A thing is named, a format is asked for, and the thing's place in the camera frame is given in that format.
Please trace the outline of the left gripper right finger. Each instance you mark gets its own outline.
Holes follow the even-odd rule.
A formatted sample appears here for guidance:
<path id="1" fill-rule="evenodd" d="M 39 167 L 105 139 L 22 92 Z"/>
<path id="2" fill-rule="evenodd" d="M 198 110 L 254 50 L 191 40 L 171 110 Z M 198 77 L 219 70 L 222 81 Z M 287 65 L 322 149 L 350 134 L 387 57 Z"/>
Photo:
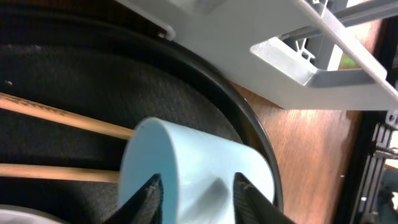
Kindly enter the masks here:
<path id="1" fill-rule="evenodd" d="M 294 224 L 240 172 L 233 182 L 235 224 Z"/>

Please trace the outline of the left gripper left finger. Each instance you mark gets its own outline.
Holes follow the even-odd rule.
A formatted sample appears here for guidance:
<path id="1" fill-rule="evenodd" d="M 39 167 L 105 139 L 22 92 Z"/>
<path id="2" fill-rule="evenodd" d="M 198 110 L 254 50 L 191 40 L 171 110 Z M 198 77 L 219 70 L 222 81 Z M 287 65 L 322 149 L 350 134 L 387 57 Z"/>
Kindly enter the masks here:
<path id="1" fill-rule="evenodd" d="M 162 224 L 164 189 L 160 174 L 154 174 L 103 224 Z"/>

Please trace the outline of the light blue cup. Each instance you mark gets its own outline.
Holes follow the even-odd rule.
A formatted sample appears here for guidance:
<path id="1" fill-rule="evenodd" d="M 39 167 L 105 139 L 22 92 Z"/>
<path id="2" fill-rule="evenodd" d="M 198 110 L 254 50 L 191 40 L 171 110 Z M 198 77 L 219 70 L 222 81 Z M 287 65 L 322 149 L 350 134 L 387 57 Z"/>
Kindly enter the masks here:
<path id="1" fill-rule="evenodd" d="M 253 148 L 147 118 L 136 126 L 126 145 L 118 204 L 123 206 L 154 174 L 160 174 L 163 223 L 234 223 L 233 181 L 237 172 L 273 201 L 271 168 Z"/>

